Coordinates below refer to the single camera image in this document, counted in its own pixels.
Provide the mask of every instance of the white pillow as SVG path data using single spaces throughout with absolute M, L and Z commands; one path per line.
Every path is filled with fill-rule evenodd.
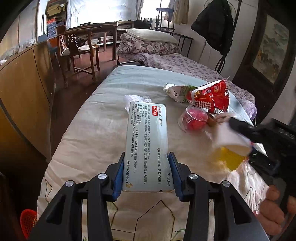
M 143 41 L 168 42 L 178 44 L 178 41 L 173 36 L 161 31 L 140 28 L 129 28 L 126 29 L 126 32 L 129 35 Z

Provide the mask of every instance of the blue gripper pad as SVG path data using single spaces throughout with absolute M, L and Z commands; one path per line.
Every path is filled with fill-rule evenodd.
M 122 190 L 122 182 L 123 182 L 123 164 L 124 161 L 121 162 L 118 172 L 115 176 L 114 180 L 114 187 L 113 187 L 113 194 L 112 197 L 114 201 L 117 200 L 117 198 L 120 196 L 121 190 Z
M 173 182 L 174 182 L 174 189 L 175 189 L 176 196 L 179 198 L 180 201 L 182 201 L 183 200 L 183 193 L 182 193 L 182 189 L 181 189 L 182 181 L 181 181 L 181 177 L 178 172 L 176 163 L 174 161 L 174 157 L 172 155 L 172 152 L 170 152 L 168 155 L 168 161 L 170 163 L 170 170 L 173 175 Z

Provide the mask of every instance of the red dosage label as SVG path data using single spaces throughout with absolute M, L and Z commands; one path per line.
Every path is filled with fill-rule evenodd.
M 153 105 L 152 106 L 152 115 L 158 115 L 157 106 L 156 105 Z

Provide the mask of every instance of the plastic cup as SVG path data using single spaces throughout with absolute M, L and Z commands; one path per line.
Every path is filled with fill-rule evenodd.
M 207 118 L 207 113 L 203 109 L 190 105 L 179 117 L 178 124 L 185 132 L 200 131 L 207 124 Z

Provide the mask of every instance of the betaloc zok box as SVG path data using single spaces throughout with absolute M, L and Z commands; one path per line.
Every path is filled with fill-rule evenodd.
M 131 102 L 124 156 L 123 191 L 172 191 L 165 105 Z

